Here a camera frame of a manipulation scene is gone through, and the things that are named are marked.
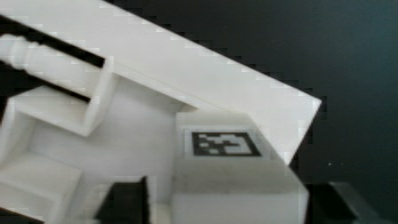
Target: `dark surface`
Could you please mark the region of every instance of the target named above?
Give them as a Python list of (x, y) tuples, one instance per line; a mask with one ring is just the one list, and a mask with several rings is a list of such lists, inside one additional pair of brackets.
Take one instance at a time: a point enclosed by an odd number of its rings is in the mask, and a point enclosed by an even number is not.
[[(398, 222), (398, 1), (116, 4), (324, 100), (292, 167), (306, 183), (349, 182)], [(10, 94), (26, 84), (0, 80)]]
[(0, 223), (3, 224), (45, 224), (43, 221), (12, 212), (0, 208)]
[(351, 211), (347, 202), (330, 184), (308, 186), (310, 209), (306, 224), (353, 224), (360, 218)]
[(102, 224), (150, 224), (147, 179), (113, 185), (97, 219)]

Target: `white cylindrical rod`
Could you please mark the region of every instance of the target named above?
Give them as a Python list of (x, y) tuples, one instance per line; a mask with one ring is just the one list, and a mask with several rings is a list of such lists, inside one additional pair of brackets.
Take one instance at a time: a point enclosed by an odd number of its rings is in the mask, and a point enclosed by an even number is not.
[(52, 47), (6, 34), (0, 37), (0, 60), (33, 76), (93, 97), (102, 69)]

